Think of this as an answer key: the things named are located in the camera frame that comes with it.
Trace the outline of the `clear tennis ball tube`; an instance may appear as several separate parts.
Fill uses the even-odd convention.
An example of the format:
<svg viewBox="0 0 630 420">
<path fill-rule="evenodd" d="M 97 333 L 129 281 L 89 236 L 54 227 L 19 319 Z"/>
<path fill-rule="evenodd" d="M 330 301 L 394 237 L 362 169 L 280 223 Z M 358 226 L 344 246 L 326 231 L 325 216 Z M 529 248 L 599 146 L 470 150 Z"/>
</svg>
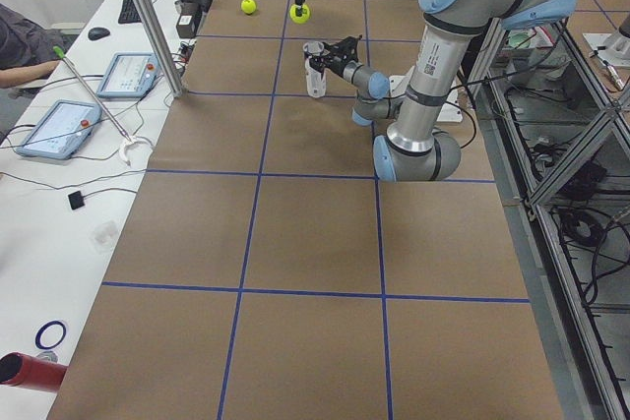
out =
<svg viewBox="0 0 630 420">
<path fill-rule="evenodd" d="M 302 47 L 304 56 L 304 69 L 306 89 L 309 96 L 320 98 L 326 94 L 326 72 L 320 73 L 309 66 L 308 60 L 312 57 L 323 56 L 324 44 L 321 41 L 307 41 Z"/>
</svg>

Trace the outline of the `yellow tennis ball black text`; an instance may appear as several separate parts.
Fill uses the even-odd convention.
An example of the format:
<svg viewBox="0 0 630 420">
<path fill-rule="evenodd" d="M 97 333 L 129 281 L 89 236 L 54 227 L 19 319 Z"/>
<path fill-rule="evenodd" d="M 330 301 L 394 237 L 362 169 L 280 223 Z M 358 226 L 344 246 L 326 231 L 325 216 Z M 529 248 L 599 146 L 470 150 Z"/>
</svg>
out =
<svg viewBox="0 0 630 420">
<path fill-rule="evenodd" d="M 307 23 L 311 18 L 311 10 L 307 4 L 293 4 L 289 9 L 289 18 L 297 25 Z"/>
</svg>

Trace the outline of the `yellow tennis ball Wilson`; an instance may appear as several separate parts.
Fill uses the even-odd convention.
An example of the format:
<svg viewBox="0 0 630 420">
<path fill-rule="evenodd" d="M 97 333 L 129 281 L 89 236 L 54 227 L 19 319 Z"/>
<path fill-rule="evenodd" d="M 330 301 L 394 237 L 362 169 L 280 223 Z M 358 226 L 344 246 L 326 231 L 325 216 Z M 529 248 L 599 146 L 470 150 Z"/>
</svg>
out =
<svg viewBox="0 0 630 420">
<path fill-rule="evenodd" d="M 245 15 L 253 15 L 257 11 L 257 4 L 255 0 L 241 0 L 240 8 Z"/>
</svg>

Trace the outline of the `black box white label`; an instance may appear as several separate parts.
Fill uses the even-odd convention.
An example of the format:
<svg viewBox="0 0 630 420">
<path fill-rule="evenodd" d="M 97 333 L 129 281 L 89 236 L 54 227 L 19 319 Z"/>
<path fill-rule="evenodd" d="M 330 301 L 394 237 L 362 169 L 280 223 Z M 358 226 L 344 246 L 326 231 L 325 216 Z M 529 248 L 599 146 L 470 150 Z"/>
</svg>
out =
<svg viewBox="0 0 630 420">
<path fill-rule="evenodd" d="M 207 7 L 207 0 L 185 0 L 178 3 L 176 30 L 180 38 L 192 39 L 197 35 L 206 17 Z"/>
</svg>

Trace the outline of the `blue teach pendant far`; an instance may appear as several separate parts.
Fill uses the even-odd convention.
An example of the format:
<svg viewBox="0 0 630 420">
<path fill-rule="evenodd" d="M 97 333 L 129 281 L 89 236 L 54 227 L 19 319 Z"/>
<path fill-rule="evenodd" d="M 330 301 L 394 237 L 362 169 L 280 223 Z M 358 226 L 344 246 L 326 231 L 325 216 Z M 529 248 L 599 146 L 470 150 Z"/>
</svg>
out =
<svg viewBox="0 0 630 420">
<path fill-rule="evenodd" d="M 107 99 L 137 99 L 154 86 L 160 73 L 157 57 L 149 52 L 119 52 L 109 63 L 96 95 Z"/>
</svg>

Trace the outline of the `blue teach pendant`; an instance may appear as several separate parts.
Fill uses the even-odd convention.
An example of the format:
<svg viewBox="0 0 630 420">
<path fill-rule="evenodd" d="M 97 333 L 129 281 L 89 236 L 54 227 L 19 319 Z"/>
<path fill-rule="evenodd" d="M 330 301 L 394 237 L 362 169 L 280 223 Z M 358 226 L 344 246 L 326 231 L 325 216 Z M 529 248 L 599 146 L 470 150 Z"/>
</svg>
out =
<svg viewBox="0 0 630 420">
<path fill-rule="evenodd" d="M 24 157 L 65 160 L 78 151 L 101 118 L 96 103 L 57 100 L 16 147 Z"/>
<path fill-rule="evenodd" d="M 137 99 L 154 86 L 160 73 L 157 57 L 149 52 L 119 52 L 109 63 L 96 95 L 107 99 Z"/>
</svg>

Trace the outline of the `brown paper table mat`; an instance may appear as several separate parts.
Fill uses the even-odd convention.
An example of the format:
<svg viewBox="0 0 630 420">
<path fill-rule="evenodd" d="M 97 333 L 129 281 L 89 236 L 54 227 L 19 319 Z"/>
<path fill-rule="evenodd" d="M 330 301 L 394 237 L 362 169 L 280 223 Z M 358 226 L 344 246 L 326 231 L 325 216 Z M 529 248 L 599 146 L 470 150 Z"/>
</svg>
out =
<svg viewBox="0 0 630 420">
<path fill-rule="evenodd" d="M 416 0 L 215 0 L 53 419 L 559 419 L 484 144 L 444 182 L 376 178 L 376 129 L 302 46 L 413 63 Z"/>
</svg>

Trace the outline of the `seated person grey shirt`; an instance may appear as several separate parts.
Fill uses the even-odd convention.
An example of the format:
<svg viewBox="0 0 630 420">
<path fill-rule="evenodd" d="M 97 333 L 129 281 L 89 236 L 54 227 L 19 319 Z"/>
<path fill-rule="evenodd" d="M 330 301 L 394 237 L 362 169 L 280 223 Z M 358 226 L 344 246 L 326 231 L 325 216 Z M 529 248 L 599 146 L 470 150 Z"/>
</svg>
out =
<svg viewBox="0 0 630 420">
<path fill-rule="evenodd" d="M 55 46 L 65 47 L 60 31 L 46 30 L 1 5 L 1 88 L 48 77 L 60 62 Z"/>
</svg>

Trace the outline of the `blue teach pendant near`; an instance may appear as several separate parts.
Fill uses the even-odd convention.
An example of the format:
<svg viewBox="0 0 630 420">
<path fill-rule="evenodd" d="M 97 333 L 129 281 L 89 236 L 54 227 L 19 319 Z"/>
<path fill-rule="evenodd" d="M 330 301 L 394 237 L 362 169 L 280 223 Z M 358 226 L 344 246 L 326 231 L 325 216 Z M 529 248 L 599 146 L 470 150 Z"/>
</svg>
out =
<svg viewBox="0 0 630 420">
<path fill-rule="evenodd" d="M 101 118 L 96 103 L 57 100 L 16 147 L 24 157 L 65 160 L 78 151 Z"/>
</svg>

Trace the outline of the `clear plastic lid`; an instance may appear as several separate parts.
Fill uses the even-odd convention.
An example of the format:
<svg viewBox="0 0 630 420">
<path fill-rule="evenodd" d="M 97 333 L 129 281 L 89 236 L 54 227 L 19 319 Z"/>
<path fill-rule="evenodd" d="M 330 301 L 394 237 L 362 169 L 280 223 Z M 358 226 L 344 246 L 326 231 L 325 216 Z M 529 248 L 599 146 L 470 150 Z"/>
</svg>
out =
<svg viewBox="0 0 630 420">
<path fill-rule="evenodd" d="M 107 253 L 115 249 L 120 230 L 113 220 L 98 225 L 90 234 L 90 240 L 98 253 Z"/>
</svg>

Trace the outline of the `small black square device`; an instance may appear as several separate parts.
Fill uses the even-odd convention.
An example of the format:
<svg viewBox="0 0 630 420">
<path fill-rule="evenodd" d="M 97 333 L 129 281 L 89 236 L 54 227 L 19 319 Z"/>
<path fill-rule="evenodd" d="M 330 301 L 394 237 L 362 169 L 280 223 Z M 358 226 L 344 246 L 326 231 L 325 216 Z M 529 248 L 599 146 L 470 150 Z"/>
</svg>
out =
<svg viewBox="0 0 630 420">
<path fill-rule="evenodd" d="M 68 195 L 68 203 L 71 210 L 78 210 L 86 204 L 86 198 L 81 191 L 74 191 Z"/>
</svg>

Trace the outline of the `blue tape roll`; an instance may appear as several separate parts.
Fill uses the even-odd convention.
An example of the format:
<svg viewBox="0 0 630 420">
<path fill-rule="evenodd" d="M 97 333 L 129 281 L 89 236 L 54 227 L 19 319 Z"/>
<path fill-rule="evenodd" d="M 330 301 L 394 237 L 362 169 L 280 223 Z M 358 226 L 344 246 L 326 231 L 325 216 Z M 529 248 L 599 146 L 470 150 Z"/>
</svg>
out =
<svg viewBox="0 0 630 420">
<path fill-rule="evenodd" d="M 36 332 L 34 345 L 40 350 L 53 350 L 66 338 L 68 327 L 61 320 L 52 320 L 44 323 Z"/>
</svg>

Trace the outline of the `red cylinder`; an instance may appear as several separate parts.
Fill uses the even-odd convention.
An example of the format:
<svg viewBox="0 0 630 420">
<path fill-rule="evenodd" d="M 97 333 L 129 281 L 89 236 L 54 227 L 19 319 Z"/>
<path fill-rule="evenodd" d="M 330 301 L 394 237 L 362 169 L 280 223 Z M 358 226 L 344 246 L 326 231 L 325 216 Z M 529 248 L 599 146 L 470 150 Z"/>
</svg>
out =
<svg viewBox="0 0 630 420">
<path fill-rule="evenodd" d="M 12 352 L 1 358 L 1 385 L 58 392 L 66 371 L 65 365 Z"/>
</svg>

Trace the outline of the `white pedestal column base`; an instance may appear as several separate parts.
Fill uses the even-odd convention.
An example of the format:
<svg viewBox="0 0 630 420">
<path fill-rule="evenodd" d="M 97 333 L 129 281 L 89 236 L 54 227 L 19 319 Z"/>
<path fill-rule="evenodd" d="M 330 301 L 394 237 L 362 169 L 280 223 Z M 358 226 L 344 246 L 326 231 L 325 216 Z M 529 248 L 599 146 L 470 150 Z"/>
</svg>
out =
<svg viewBox="0 0 630 420">
<path fill-rule="evenodd" d="M 389 99 L 391 115 L 394 118 L 399 116 L 404 98 L 410 97 L 412 100 L 429 107 L 441 105 L 440 113 L 437 117 L 438 123 L 460 123 L 463 120 L 463 112 L 457 107 L 458 99 L 455 92 L 451 92 L 447 97 L 421 93 L 409 86 L 411 73 L 412 71 L 409 71 L 404 76 L 393 75 L 389 77 Z"/>
</svg>

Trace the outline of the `aluminium frame post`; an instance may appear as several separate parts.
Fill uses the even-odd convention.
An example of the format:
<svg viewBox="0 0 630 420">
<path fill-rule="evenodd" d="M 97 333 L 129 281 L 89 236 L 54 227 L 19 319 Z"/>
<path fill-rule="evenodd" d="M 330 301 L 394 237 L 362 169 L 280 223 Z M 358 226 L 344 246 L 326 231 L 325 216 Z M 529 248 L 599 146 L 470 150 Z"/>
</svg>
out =
<svg viewBox="0 0 630 420">
<path fill-rule="evenodd" d="M 169 46 L 158 21 L 157 13 L 151 0 L 133 0 L 139 12 L 144 30 L 148 36 L 153 52 L 163 70 L 163 75 L 174 98 L 183 93 L 183 84 L 175 67 Z"/>
</svg>

